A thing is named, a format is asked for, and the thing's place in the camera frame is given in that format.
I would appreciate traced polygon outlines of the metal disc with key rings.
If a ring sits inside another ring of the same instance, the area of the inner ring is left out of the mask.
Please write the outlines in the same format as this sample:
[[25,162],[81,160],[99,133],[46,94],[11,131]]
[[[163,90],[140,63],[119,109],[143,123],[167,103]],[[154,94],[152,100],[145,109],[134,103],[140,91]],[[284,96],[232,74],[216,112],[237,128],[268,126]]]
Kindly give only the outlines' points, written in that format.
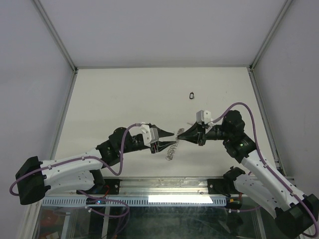
[[179,144],[179,139],[178,139],[178,136],[182,133],[184,133],[185,131],[185,128],[180,128],[177,133],[176,133],[176,137],[175,137],[175,143],[173,145],[171,145],[169,147],[169,149],[167,150],[167,155],[165,157],[166,160],[168,161],[172,161],[173,160],[173,157],[175,155],[175,152],[177,150],[177,147],[178,147],[178,144]]

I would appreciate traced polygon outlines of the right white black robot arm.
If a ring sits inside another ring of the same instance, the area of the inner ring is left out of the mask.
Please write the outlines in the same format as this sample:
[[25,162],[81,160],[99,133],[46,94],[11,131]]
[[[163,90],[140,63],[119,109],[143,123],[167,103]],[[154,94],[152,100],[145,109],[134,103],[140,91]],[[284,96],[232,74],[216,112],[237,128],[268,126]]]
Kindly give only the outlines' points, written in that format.
[[244,132],[240,112],[228,111],[221,124],[215,124],[209,116],[209,111],[199,111],[196,123],[177,138],[199,146],[208,140],[221,140],[229,156],[257,178],[254,182],[244,170],[233,167],[223,175],[224,190],[249,196],[274,218],[278,229],[290,239],[315,226],[319,219],[318,198],[299,190],[263,157],[257,141]]

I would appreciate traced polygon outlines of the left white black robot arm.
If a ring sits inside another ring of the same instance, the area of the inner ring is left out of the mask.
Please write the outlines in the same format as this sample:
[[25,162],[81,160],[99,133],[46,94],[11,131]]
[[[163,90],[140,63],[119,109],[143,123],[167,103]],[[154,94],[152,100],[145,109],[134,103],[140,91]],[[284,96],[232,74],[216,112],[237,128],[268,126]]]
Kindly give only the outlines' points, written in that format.
[[52,193],[100,193],[105,186],[102,169],[119,176],[123,172],[124,154],[141,150],[159,153],[174,144],[161,142],[160,138],[173,135],[154,124],[135,123],[115,129],[106,141],[76,156],[58,160],[31,157],[17,171],[9,192],[19,197],[22,205],[33,204]]

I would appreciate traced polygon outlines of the aluminium mounting rail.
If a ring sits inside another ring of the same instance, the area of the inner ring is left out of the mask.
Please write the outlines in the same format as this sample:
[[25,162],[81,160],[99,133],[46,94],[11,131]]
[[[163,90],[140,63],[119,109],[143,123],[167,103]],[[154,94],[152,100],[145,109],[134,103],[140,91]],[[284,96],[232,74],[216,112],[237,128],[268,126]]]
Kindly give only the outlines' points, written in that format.
[[113,180],[118,196],[137,197],[148,195],[206,195],[216,194],[214,183],[217,177],[104,177]]

